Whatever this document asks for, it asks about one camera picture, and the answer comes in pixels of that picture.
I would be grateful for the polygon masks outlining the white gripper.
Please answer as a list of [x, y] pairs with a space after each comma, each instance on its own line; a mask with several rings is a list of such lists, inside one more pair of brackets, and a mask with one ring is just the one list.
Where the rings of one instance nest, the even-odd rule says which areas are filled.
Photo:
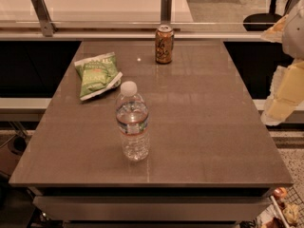
[[264, 30], [261, 39], [282, 42], [283, 51], [298, 59], [287, 67], [278, 66], [273, 75], [261, 115], [262, 122], [272, 126], [283, 123], [304, 102], [304, 0], [299, 0], [288, 16]]

